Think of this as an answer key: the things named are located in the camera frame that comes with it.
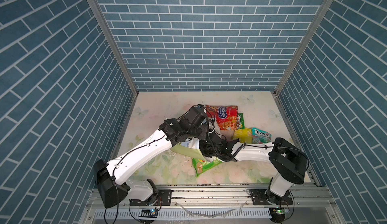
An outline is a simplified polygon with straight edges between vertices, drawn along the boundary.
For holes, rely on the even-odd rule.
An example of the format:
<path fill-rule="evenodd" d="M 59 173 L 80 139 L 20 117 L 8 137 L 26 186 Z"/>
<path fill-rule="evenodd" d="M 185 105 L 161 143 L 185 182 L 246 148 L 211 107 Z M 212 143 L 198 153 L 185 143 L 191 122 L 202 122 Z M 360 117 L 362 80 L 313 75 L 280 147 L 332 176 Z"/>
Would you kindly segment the floral paper gift bag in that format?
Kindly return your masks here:
<path fill-rule="evenodd" d="M 171 150 L 175 153 L 188 156 L 193 159 L 206 161 L 205 157 L 203 156 L 199 148 L 199 141 L 200 140 L 197 138 L 192 138 L 189 141 L 184 141 L 176 144 L 171 148 Z"/>

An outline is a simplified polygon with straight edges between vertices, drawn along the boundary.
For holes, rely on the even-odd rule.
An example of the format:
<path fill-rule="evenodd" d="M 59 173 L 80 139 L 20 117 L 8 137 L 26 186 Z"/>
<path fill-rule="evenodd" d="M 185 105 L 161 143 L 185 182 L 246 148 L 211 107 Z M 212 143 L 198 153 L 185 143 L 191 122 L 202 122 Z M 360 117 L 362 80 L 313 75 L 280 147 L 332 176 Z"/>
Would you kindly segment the bright green snack packet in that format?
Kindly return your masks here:
<path fill-rule="evenodd" d="M 215 158 L 212 162 L 203 161 L 200 159 L 192 159 L 192 165 L 195 169 L 196 177 L 199 177 L 202 173 L 220 165 L 222 161 Z"/>

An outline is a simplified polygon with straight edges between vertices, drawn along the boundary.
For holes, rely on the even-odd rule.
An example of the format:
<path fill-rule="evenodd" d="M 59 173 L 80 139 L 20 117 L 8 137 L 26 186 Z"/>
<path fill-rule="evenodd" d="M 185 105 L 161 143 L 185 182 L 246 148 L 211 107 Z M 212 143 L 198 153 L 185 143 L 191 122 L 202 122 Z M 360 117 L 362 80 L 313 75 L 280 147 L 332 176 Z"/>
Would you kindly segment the red snack packet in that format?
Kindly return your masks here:
<path fill-rule="evenodd" d="M 206 105 L 206 112 L 209 117 L 215 119 L 220 130 L 238 129 L 238 107 L 237 106 L 213 106 Z"/>

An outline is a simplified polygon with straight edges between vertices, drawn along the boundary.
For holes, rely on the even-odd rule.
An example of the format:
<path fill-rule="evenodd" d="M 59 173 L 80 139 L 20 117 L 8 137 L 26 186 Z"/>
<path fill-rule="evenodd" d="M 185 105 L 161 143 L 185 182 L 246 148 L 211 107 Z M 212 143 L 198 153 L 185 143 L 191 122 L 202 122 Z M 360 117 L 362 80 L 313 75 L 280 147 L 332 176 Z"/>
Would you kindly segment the yellow snack packet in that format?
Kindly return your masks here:
<path fill-rule="evenodd" d="M 241 143 L 252 144 L 252 130 L 250 128 L 237 129 L 232 136 L 233 140 L 239 140 Z"/>

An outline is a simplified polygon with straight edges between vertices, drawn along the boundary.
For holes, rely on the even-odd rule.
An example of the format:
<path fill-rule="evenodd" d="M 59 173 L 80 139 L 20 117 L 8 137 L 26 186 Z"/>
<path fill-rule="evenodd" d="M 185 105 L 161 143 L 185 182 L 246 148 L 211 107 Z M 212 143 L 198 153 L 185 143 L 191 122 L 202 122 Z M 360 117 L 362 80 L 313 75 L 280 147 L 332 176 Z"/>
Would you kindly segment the green Fox's spring tea packet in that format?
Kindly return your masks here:
<path fill-rule="evenodd" d="M 237 126 L 238 126 L 238 129 L 245 129 L 243 113 L 238 113 L 238 116 L 237 116 Z"/>

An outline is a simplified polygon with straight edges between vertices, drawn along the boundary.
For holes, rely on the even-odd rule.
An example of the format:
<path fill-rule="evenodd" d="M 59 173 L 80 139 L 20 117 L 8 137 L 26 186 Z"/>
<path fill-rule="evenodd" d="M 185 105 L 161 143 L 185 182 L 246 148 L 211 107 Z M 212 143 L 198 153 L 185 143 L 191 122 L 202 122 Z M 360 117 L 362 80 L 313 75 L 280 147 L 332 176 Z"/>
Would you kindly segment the teal Fox's candy packet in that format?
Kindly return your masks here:
<path fill-rule="evenodd" d="M 252 128 L 252 143 L 263 144 L 271 142 L 272 135 L 258 128 Z"/>

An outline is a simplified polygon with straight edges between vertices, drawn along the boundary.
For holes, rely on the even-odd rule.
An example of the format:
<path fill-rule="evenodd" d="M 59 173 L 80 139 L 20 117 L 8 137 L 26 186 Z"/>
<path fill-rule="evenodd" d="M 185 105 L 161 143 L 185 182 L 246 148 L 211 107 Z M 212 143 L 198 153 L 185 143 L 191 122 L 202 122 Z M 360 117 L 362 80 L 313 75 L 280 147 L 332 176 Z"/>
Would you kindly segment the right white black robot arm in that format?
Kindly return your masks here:
<path fill-rule="evenodd" d="M 264 192 L 270 204 L 280 204 L 292 185 L 303 184 L 309 167 L 306 154 L 281 137 L 269 143 L 247 144 L 238 139 L 222 140 L 218 134 L 210 133 L 206 139 L 199 140 L 199 150 L 206 160 L 217 158 L 224 163 L 258 161 L 272 164 L 277 174 Z"/>

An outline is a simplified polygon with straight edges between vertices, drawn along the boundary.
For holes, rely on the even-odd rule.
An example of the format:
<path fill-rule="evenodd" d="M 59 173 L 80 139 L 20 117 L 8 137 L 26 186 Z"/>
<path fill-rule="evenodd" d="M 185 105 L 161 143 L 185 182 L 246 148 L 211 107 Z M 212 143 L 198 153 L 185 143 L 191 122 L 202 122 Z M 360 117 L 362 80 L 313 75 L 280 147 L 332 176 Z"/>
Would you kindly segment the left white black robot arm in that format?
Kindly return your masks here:
<path fill-rule="evenodd" d="M 130 177 L 160 153 L 187 139 L 205 139 L 208 121 L 189 123 L 186 120 L 167 119 L 151 136 L 119 157 L 93 165 L 94 180 L 105 208 L 112 208 L 125 198 L 153 204 L 159 190 L 150 179 L 131 180 Z"/>

